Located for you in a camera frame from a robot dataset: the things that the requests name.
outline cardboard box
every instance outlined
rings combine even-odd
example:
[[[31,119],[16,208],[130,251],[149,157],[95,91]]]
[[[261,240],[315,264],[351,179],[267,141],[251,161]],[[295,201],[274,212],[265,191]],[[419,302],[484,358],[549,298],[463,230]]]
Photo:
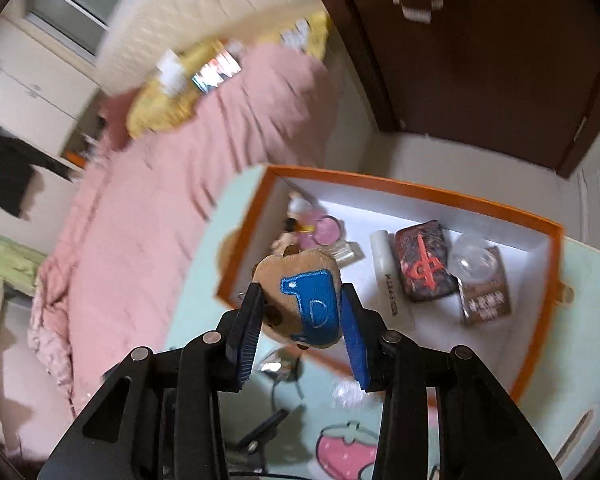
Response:
[[[342,270],[342,281],[353,283],[365,308],[377,308],[369,243],[373,231],[395,233],[435,219],[445,229],[448,242],[472,232],[497,244],[509,282],[511,316],[466,327],[456,294],[412,304],[416,329],[406,335],[421,346],[442,351],[458,344],[469,346],[512,398],[520,398],[540,355],[557,297],[560,225],[505,205],[432,187],[353,173],[269,166],[219,285],[218,297],[228,306],[239,305],[238,294],[251,282],[253,266],[269,254],[270,244],[282,230],[292,190],[339,218],[345,238],[360,245],[365,257]],[[399,314],[384,321],[400,331]],[[305,353],[337,372],[350,372],[343,340],[329,349]]]

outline black metal bracket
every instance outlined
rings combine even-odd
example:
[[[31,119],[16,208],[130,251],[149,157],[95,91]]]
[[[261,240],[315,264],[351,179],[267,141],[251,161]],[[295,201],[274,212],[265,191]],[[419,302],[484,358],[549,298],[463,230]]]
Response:
[[[366,347],[367,391],[384,390],[374,480],[427,477],[427,387],[436,389],[441,480],[559,480],[551,455],[509,394],[466,346],[419,347],[387,330],[343,285]]]
[[[227,480],[218,392],[238,392],[248,378],[263,306],[262,289],[252,283],[240,309],[183,349],[153,354],[135,348],[111,371],[38,478]]]
[[[241,465],[241,471],[250,469],[266,473],[266,445],[278,434],[278,425],[289,413],[288,410],[277,410],[235,444],[225,443],[227,462],[233,466]]]

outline pink pillow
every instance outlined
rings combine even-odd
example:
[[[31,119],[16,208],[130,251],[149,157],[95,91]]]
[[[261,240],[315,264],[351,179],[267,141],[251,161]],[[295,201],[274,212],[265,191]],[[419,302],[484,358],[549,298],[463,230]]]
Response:
[[[100,107],[100,116],[107,121],[107,131],[104,141],[111,150],[122,150],[129,142],[129,132],[126,129],[126,115],[134,99],[140,91],[133,88],[123,94],[107,97]]]

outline red symbol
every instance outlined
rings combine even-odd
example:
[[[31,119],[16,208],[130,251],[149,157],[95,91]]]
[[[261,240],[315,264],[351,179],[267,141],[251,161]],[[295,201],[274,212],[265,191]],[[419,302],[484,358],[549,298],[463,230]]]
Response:
[[[435,256],[429,256],[421,233],[418,233],[418,246],[420,247],[421,260],[415,262],[407,274],[412,280],[424,280],[431,290],[435,290],[436,280],[433,279],[433,273],[436,270],[444,269],[445,266]]]

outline yellow pillow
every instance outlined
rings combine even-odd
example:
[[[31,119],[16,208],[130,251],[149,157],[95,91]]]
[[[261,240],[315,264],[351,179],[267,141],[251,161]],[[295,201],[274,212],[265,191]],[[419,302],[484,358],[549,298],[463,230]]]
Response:
[[[189,119],[193,115],[193,105],[202,95],[202,91],[193,83],[191,77],[223,48],[221,41],[209,38],[178,56],[184,67],[187,88],[176,96],[165,95],[160,78],[154,75],[140,91],[126,116],[129,135],[137,139],[146,130],[168,130]]]
[[[324,61],[330,28],[329,15],[324,10],[318,10],[298,20],[290,20],[276,31],[266,32],[256,38],[255,43],[287,44]]]
[[[329,15],[320,10],[297,20],[289,20],[275,31],[257,37],[255,43],[287,44],[324,60],[330,28]],[[221,41],[208,38],[179,55],[187,87],[175,96],[166,95],[160,78],[154,75],[138,94],[126,116],[129,135],[136,139],[147,130],[169,130],[189,119],[194,113],[193,105],[203,94],[191,78],[223,49]]]

